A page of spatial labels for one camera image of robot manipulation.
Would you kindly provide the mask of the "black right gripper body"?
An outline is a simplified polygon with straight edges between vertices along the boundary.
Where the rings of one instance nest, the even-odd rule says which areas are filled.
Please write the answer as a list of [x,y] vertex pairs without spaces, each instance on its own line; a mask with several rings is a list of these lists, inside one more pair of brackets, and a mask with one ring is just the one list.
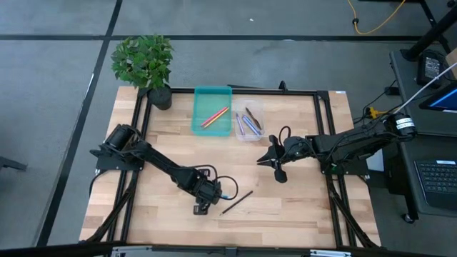
[[274,177],[279,183],[285,183],[288,180],[286,172],[282,169],[283,164],[303,158],[316,157],[316,152],[310,141],[306,138],[292,136],[287,138],[287,143],[283,143],[282,145],[274,135],[270,135],[268,139],[272,145],[278,145],[279,147],[278,158],[276,158],[278,168],[274,169]]

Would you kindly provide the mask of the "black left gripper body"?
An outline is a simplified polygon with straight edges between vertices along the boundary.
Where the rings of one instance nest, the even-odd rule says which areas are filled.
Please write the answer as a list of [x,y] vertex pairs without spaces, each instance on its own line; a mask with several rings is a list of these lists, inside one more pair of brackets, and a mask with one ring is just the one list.
[[194,193],[197,204],[216,205],[222,194],[221,183],[217,180],[208,180],[201,177],[194,186]]

